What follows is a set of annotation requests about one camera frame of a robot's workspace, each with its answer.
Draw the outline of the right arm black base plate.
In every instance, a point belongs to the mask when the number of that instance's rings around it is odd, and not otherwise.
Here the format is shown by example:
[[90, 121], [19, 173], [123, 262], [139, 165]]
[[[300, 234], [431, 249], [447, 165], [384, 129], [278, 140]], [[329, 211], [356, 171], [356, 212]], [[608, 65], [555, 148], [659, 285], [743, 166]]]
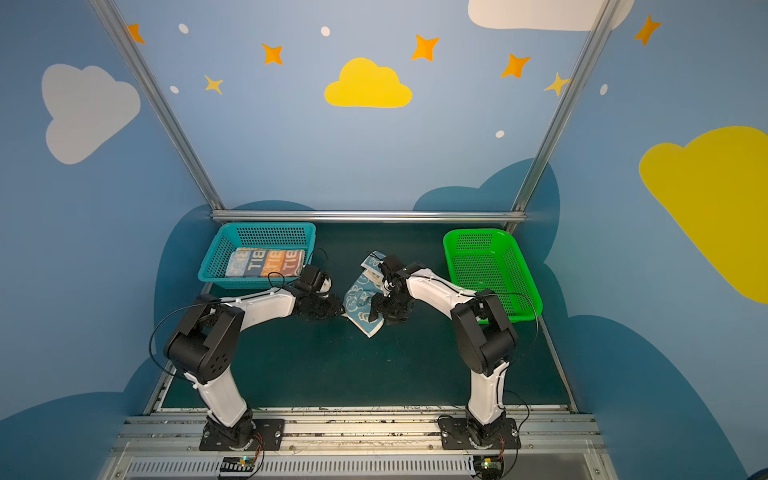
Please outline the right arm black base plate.
[[470, 418], [440, 416], [437, 419], [444, 450], [518, 449], [520, 434], [512, 418], [500, 417], [488, 425]]

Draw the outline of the small circuit board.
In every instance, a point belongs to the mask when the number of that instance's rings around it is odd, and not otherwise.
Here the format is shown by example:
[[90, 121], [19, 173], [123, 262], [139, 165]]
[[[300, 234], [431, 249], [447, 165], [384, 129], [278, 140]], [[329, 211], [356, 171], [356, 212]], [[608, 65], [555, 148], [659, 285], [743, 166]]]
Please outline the small circuit board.
[[218, 479], [248, 479], [256, 470], [252, 456], [224, 457], [218, 467]]
[[504, 460], [500, 457], [474, 456], [472, 458], [473, 479], [499, 480], [504, 474]]

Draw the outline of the teal plastic basket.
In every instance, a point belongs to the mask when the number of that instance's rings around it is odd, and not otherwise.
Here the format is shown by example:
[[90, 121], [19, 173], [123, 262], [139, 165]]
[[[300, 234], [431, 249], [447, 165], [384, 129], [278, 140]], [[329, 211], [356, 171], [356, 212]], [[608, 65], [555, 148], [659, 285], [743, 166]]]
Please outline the teal plastic basket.
[[267, 289], [296, 280], [314, 251], [311, 223], [230, 223], [211, 242], [198, 279], [229, 290]]

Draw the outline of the green plastic basket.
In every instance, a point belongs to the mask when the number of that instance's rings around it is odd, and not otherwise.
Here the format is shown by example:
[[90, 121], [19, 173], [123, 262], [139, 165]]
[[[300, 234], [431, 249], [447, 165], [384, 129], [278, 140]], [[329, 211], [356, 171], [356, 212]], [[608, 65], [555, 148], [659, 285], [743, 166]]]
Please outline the green plastic basket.
[[512, 323], [534, 321], [543, 304], [516, 240], [494, 228], [457, 229], [445, 234], [443, 248], [451, 281], [469, 290], [489, 289]]

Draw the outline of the left aluminium frame post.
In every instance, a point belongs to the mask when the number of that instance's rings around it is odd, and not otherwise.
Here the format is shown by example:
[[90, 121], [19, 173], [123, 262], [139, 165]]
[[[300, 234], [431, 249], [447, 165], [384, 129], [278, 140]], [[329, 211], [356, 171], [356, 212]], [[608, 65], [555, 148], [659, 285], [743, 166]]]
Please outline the left aluminium frame post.
[[90, 5], [117, 47], [126, 66], [138, 82], [171, 143], [211, 208], [211, 220], [219, 224], [227, 223], [227, 220], [218, 217], [218, 214], [225, 211], [221, 196], [173, 112], [158, 80], [142, 55], [138, 43], [130, 34], [128, 25], [116, 3], [114, 1], [91, 0]]

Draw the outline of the right aluminium frame post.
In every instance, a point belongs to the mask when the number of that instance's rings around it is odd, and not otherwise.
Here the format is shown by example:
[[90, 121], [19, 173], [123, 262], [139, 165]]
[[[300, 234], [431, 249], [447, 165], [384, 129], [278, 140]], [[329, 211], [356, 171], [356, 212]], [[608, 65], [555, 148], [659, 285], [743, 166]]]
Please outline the right aluminium frame post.
[[525, 221], [525, 212], [528, 204], [556, 150], [558, 141], [565, 131], [578, 99], [599, 60], [612, 32], [612, 23], [618, 17], [621, 4], [622, 1], [619, 0], [604, 1], [598, 10], [595, 23], [587, 35], [584, 46], [571, 72], [571, 81], [565, 86], [565, 91], [560, 95], [560, 100], [545, 136], [515, 197], [511, 212], [516, 214], [518, 219], [508, 221], [504, 226], [504, 229], [510, 234], [514, 232], [518, 224]]

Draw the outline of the teal pattern towel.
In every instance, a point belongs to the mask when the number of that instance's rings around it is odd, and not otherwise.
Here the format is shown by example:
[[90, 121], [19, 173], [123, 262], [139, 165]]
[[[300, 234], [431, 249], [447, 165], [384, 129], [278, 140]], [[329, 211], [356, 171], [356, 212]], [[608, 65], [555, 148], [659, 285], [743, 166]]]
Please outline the teal pattern towel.
[[362, 273], [343, 298], [344, 316], [368, 338], [373, 337], [384, 323], [381, 316], [370, 318], [371, 300], [376, 294], [385, 293], [383, 274], [379, 268], [384, 257], [379, 251], [370, 252], [361, 263]]

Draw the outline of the left small circuit board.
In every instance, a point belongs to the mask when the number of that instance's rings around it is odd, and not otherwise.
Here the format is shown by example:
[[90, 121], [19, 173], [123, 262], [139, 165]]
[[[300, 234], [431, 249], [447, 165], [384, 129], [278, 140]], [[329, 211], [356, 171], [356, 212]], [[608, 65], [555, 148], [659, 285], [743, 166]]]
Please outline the left small circuit board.
[[252, 456], [224, 457], [218, 467], [218, 479], [248, 479], [256, 470]]

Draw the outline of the right small circuit board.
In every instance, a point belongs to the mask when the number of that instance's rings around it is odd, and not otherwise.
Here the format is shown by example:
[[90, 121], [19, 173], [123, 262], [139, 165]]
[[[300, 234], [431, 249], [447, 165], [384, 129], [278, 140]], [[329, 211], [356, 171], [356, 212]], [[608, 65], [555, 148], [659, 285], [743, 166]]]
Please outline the right small circuit board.
[[500, 457], [474, 456], [472, 458], [473, 479], [499, 480], [504, 474], [504, 460]]

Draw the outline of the horizontal aluminium frame rail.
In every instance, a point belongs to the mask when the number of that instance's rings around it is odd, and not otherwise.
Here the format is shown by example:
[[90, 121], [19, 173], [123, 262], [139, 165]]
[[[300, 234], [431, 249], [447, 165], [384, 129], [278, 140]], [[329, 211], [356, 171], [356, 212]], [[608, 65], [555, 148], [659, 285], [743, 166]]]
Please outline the horizontal aluminium frame rail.
[[214, 210], [218, 222], [522, 223], [523, 212]]

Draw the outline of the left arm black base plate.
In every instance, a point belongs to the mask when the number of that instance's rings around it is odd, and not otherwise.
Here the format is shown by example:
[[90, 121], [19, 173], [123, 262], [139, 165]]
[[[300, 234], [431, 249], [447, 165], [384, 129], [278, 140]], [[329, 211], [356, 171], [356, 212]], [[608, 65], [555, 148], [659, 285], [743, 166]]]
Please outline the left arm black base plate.
[[200, 451], [250, 452], [280, 449], [284, 434], [284, 419], [253, 419], [247, 417], [233, 427], [226, 427], [210, 417], [206, 418]]

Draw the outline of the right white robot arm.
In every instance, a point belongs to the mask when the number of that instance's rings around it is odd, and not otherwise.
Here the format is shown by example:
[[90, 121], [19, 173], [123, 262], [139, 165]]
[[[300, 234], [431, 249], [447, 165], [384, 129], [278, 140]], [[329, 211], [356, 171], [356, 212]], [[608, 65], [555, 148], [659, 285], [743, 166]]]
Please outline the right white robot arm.
[[371, 299], [369, 317], [402, 323], [420, 301], [451, 321], [459, 355], [471, 371], [468, 434], [477, 445], [490, 443], [507, 419], [503, 380], [518, 346], [498, 295], [489, 289], [463, 289], [418, 262], [406, 266], [394, 255], [375, 261], [384, 291]]

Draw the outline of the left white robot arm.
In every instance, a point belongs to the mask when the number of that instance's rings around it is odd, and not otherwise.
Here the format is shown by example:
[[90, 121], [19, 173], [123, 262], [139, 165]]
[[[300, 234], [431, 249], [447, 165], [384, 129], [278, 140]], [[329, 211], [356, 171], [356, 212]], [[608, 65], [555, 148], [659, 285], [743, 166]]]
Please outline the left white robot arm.
[[325, 320], [344, 312], [328, 273], [304, 268], [297, 280], [240, 297], [197, 297], [163, 353], [190, 381], [208, 408], [207, 425], [233, 443], [252, 436], [252, 411], [240, 395], [231, 364], [243, 331], [292, 315]]

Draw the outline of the aluminium frame post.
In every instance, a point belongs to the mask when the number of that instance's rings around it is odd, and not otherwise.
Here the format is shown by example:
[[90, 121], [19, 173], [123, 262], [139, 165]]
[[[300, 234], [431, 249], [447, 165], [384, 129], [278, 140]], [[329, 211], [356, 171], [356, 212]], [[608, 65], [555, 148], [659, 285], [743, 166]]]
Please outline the aluminium frame post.
[[518, 224], [525, 221], [525, 212], [528, 204], [556, 150], [558, 141], [565, 131], [578, 99], [599, 60], [612, 32], [612, 23], [618, 17], [621, 4], [622, 1], [619, 0], [604, 1], [598, 10], [595, 23], [587, 35], [584, 46], [571, 72], [571, 81], [565, 86], [565, 91], [560, 95], [560, 100], [545, 136], [515, 197], [511, 212], [516, 214], [518, 219], [508, 221], [504, 226], [504, 229], [510, 234], [514, 232]]
[[221, 196], [173, 112], [158, 80], [142, 55], [138, 43], [130, 34], [128, 25], [116, 3], [114, 1], [91, 0], [90, 5], [117, 47], [126, 66], [138, 82], [171, 143], [211, 208], [211, 220], [219, 224], [227, 223], [227, 220], [218, 217], [218, 214], [225, 211]]

